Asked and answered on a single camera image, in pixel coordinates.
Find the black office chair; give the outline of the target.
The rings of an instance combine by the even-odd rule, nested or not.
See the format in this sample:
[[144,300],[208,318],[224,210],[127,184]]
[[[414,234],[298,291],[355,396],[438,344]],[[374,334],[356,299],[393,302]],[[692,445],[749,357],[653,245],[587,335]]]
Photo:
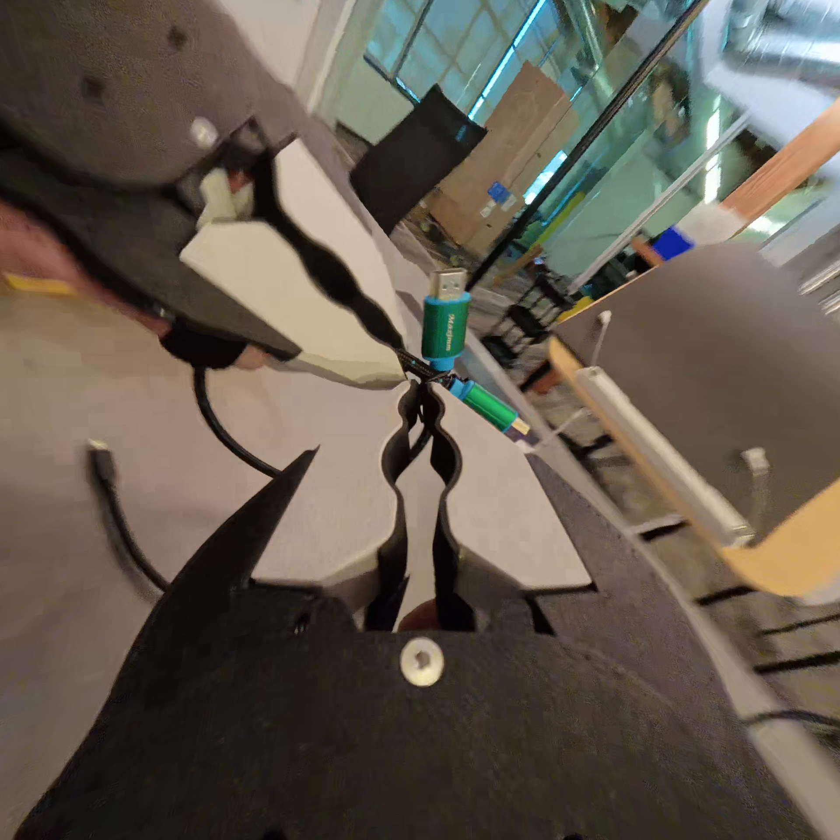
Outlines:
[[461,165],[487,136],[432,86],[350,173],[352,188],[382,232],[390,236],[406,215]]

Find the person's left hand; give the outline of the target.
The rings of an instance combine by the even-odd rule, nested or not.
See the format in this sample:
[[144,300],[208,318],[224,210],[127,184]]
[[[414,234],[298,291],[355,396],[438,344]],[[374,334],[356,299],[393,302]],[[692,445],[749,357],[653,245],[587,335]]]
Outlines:
[[49,228],[6,202],[1,202],[1,273],[3,277],[60,281],[80,297],[143,325],[158,339],[171,329],[167,321],[143,313],[100,286]]

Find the wooden board with black surface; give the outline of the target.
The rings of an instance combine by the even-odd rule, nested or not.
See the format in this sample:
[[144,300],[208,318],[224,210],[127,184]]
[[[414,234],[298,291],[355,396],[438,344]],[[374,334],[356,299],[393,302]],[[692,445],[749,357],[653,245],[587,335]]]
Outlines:
[[[740,453],[762,447],[770,503],[756,542],[724,549],[574,385],[592,363],[596,318],[612,312],[598,365],[745,518]],[[806,604],[838,602],[838,325],[791,274],[747,244],[695,248],[562,322],[553,372],[743,582]]]

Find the black metal cart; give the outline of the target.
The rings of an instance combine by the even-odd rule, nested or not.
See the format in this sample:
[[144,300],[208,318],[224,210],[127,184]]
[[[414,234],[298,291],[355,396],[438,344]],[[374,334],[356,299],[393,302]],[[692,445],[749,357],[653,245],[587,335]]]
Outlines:
[[565,281],[565,276],[539,266],[530,286],[480,338],[503,370],[511,369],[523,351],[545,341],[560,315],[572,309],[574,302],[564,290]]

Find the wooden ceiling beam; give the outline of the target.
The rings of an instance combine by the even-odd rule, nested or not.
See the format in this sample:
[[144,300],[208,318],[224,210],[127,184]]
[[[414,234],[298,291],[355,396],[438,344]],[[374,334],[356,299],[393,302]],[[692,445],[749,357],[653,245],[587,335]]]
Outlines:
[[838,152],[839,100],[836,99],[723,200],[721,206],[735,224],[729,237],[739,235]]

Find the braided hdmi cable green plug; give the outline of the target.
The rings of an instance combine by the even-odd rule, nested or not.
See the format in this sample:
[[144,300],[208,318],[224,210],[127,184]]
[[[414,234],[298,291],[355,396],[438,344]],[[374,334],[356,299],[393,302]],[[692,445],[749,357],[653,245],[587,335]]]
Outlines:
[[[429,291],[423,301],[421,357],[399,351],[404,372],[425,383],[442,385],[449,393],[475,413],[487,420],[500,432],[513,440],[527,438],[531,429],[520,415],[499,397],[488,392],[473,380],[466,380],[455,373],[455,363],[466,345],[470,294],[466,290],[466,271],[443,269],[433,273]],[[207,394],[206,369],[193,368],[192,388],[196,404],[205,424],[217,440],[238,459],[264,476],[275,478],[279,470],[252,455],[236,442],[217,418]],[[419,422],[421,432],[414,443],[399,444],[394,456],[383,456],[385,477],[398,478],[424,451],[433,432],[423,415],[421,398],[413,409],[412,427]],[[402,552],[402,570],[395,573],[382,571],[380,562],[380,592],[364,613],[364,628],[391,630],[403,603],[407,586],[406,552],[407,536],[404,532],[395,547]]]

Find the silver ventilation ducts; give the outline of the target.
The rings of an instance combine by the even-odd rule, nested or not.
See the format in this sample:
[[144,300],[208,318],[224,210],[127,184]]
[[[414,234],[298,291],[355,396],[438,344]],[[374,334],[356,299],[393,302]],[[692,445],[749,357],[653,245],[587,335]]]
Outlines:
[[839,86],[838,1],[734,1],[721,55],[732,68]]

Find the blue plastic bin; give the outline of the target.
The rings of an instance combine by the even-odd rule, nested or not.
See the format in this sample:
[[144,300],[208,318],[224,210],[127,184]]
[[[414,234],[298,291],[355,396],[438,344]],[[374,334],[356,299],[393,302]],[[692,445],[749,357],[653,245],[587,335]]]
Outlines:
[[655,239],[652,239],[653,251],[663,261],[669,261],[697,246],[696,242],[688,237],[677,226],[670,226]]

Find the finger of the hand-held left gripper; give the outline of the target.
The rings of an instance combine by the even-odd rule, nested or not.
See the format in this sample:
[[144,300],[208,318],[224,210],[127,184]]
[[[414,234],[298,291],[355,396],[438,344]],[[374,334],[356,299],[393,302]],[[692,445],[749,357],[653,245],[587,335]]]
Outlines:
[[302,139],[267,153],[267,223],[332,305],[383,344],[404,344],[404,323],[382,252]]
[[[402,255],[386,237],[373,235],[395,291]],[[181,262],[240,303],[300,349],[298,369],[367,390],[404,382],[396,352],[373,339],[349,312],[337,308],[308,277],[291,246],[267,222],[211,223],[184,247]]]

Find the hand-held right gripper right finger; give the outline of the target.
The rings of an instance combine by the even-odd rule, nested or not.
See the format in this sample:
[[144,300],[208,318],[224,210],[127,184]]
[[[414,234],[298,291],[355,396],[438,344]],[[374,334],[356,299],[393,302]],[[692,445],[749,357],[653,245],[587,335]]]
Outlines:
[[581,590],[592,577],[523,448],[443,387],[434,388],[443,455],[455,457],[442,499],[467,567],[523,593]]

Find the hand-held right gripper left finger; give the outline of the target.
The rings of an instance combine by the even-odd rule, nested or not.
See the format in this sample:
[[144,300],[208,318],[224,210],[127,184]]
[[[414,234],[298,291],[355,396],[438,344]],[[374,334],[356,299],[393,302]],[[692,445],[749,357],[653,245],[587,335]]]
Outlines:
[[379,554],[399,533],[396,478],[408,450],[414,389],[304,387],[283,411],[281,451],[315,450],[253,571],[256,582],[376,594]]

